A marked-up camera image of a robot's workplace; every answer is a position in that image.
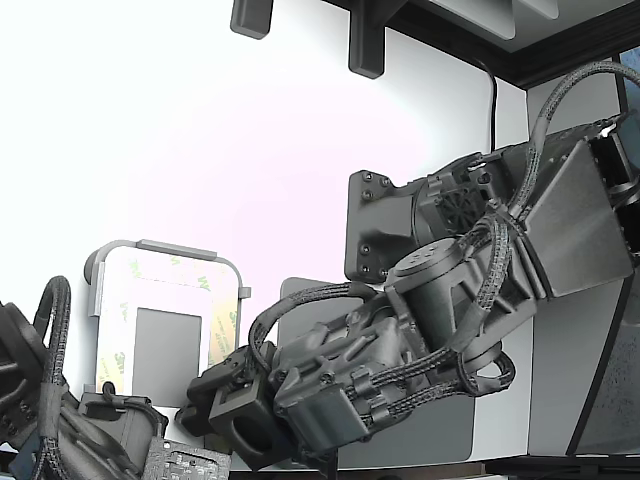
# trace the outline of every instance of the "wall-mounted holder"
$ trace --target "wall-mounted holder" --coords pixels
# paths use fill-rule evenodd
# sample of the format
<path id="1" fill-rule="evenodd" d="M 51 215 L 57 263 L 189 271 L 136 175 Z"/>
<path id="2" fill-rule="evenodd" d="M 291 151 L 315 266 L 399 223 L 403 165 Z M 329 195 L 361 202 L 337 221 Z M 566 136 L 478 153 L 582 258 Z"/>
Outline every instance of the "wall-mounted holder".
<path id="1" fill-rule="evenodd" d="M 109 381 L 173 418 L 191 379 L 238 346 L 251 289 L 216 252 L 117 240 L 95 251 L 84 273 L 88 315 L 99 322 L 95 382 L 86 391 Z"/>
<path id="2" fill-rule="evenodd" d="M 385 26 L 408 0 L 352 0 L 349 70 L 367 78 L 384 73 Z M 271 28 L 273 0 L 234 0 L 231 30 L 262 39 Z"/>

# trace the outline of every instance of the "black metal base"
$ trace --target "black metal base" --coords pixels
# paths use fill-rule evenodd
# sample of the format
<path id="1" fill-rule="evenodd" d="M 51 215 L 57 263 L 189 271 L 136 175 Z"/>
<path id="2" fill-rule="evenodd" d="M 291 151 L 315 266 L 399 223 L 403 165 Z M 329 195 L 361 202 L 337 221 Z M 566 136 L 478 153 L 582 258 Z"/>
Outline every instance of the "black metal base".
<path id="1" fill-rule="evenodd" d="M 640 476 L 640 458 L 514 457 L 486 462 L 485 470 L 519 480 L 626 480 Z"/>

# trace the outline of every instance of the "black power cord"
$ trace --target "black power cord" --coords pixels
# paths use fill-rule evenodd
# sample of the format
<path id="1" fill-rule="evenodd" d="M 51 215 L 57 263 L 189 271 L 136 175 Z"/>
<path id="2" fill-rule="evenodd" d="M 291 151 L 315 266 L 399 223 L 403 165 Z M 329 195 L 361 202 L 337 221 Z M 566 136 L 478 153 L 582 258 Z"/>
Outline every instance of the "black power cord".
<path id="1" fill-rule="evenodd" d="M 491 149 L 489 153 L 491 153 L 496 149 L 496 109 L 498 107 L 498 81 L 496 80 L 496 76 L 493 74 L 491 69 L 487 67 L 486 63 L 484 63 L 479 58 L 474 58 L 473 60 L 478 65 L 480 65 L 485 72 L 487 72 L 487 75 L 489 75 L 489 79 L 491 80 L 491 103 L 489 107 L 489 148 Z"/>

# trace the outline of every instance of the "black braided cable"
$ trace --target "black braided cable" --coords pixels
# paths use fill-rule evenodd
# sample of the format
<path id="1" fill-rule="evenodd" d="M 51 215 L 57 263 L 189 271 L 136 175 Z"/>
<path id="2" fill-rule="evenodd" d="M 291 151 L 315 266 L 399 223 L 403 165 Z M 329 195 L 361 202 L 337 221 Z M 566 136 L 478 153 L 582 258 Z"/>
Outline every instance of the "black braided cable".
<path id="1" fill-rule="evenodd" d="M 523 216 L 526 215 L 527 202 L 533 193 L 538 178 L 540 159 L 544 150 L 549 125 L 560 102 L 575 85 L 585 78 L 598 73 L 620 75 L 640 87 L 640 73 L 616 62 L 589 63 L 567 75 L 558 84 L 542 107 L 529 139 L 524 180 L 509 203 L 509 212 L 514 218 L 522 220 Z"/>
<path id="2" fill-rule="evenodd" d="M 31 477 L 34 480 L 39 479 L 43 472 L 58 480 L 71 479 L 62 461 L 58 444 L 61 399 L 55 401 L 56 399 L 50 396 L 52 391 L 54 395 L 56 394 L 55 388 L 48 388 L 49 385 L 62 387 L 65 384 L 62 369 L 69 332 L 70 310 L 71 287 L 69 282 L 64 277 L 52 278 L 42 294 L 36 314 L 36 317 L 48 316 L 52 320 L 53 326 L 40 393 L 40 417 L 38 420 L 40 450 L 38 462 Z M 53 425 L 55 433 L 44 430 L 51 426 L 50 423 Z"/>
<path id="3" fill-rule="evenodd" d="M 487 390 L 486 392 L 481 392 L 478 387 L 477 379 L 466 372 L 462 355 L 458 355 L 456 360 L 456 372 L 463 390 L 473 397 L 482 397 L 508 388 L 515 379 L 516 366 L 511 358 L 504 352 L 500 352 L 500 355 L 496 358 L 494 363 L 500 369 L 500 375 L 493 379 L 498 383 L 498 386 Z"/>
<path id="4" fill-rule="evenodd" d="M 465 374 L 464 378 L 456 378 L 455 380 L 431 385 L 389 404 L 389 414 L 394 418 L 398 418 L 412 412 L 425 403 L 442 400 L 443 398 L 452 397 L 454 395 L 481 397 L 500 392 L 508 388 L 513 382 L 516 367 L 511 358 L 504 352 L 500 353 L 494 363 L 500 369 L 500 375 L 495 378 L 495 380 L 500 384 L 500 387 L 497 389 L 480 392 L 478 389 L 477 379 Z M 364 415 L 362 419 L 368 425 L 371 425 L 373 422 L 371 415 Z"/>
<path id="5" fill-rule="evenodd" d="M 371 300 L 378 294 L 373 288 L 358 282 L 347 282 L 339 285 L 313 287 L 295 292 L 262 312 L 251 324 L 249 329 L 249 348 L 245 373 L 248 376 L 255 368 L 255 363 L 266 373 L 271 372 L 271 366 L 260 353 L 267 335 L 276 322 L 291 310 L 306 303 L 329 300 L 332 298 L 357 297 L 363 301 Z"/>
<path id="6" fill-rule="evenodd" d="M 491 260 L 475 302 L 483 310 L 491 310 L 507 276 L 511 262 L 511 248 L 507 224 L 496 215 L 487 217 L 486 221 L 489 223 L 488 229 L 492 244 Z"/>

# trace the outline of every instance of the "gray panel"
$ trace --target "gray panel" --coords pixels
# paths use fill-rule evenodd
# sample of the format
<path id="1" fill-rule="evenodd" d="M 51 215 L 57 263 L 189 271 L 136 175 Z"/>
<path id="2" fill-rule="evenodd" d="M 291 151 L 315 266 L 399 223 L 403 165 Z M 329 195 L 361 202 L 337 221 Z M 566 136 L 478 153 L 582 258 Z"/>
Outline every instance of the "gray panel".
<path id="1" fill-rule="evenodd" d="M 281 296 L 326 282 L 289 278 Z M 325 301 L 303 305 L 280 319 L 278 344 L 282 345 L 308 331 L 316 322 L 348 313 L 360 300 Z M 340 449 L 340 468 L 390 468 L 464 462 L 473 444 L 475 402 L 453 397 L 418 408 L 404 422 L 382 431 L 367 443 L 355 443 Z"/>
<path id="2" fill-rule="evenodd" d="M 340 468 L 417 467 L 464 462 L 471 456 L 474 400 L 451 397 L 416 409 L 368 443 L 340 449 Z"/>
<path id="3" fill-rule="evenodd" d="M 580 141 L 556 164 L 558 173 L 539 198 L 534 191 L 524 221 L 551 293 L 560 297 L 629 277 L 629 251 L 589 145 Z"/>
<path id="4" fill-rule="evenodd" d="M 576 453 L 640 452 L 640 276 L 633 280 L 620 330 Z"/>
<path id="5" fill-rule="evenodd" d="M 159 407 L 182 407 L 198 376 L 202 319 L 139 308 L 133 355 L 133 394 Z"/>
<path id="6" fill-rule="evenodd" d="M 553 89 L 562 78 L 551 80 L 527 91 L 529 130 Z M 549 133 L 596 122 L 620 113 L 618 87 L 614 75 L 594 75 L 578 85 L 566 96 L 551 120 Z"/>
<path id="7" fill-rule="evenodd" d="M 622 280 L 540 303 L 534 319 L 529 453 L 564 455 L 582 412 Z"/>

